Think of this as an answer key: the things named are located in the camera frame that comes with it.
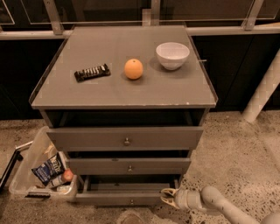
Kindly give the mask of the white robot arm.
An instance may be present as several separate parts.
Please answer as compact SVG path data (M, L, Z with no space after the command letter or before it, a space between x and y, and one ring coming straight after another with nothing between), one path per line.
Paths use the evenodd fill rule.
M241 114L247 122L252 123L258 117L279 84L280 50L277 51L275 58ZM169 206L183 211L196 209L203 214L222 214L231 224L280 224L280 213L271 213L258 222L232 204L213 186L205 186L201 191L165 188L161 193L164 194L161 200Z

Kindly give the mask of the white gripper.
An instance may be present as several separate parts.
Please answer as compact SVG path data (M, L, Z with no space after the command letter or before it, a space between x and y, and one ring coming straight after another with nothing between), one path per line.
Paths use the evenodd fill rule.
M173 197L161 197L161 200L177 209L187 210L196 209L199 211L203 210L202 200L200 193L198 191L189 191L186 189L174 189L174 188L164 188L161 193L174 196Z

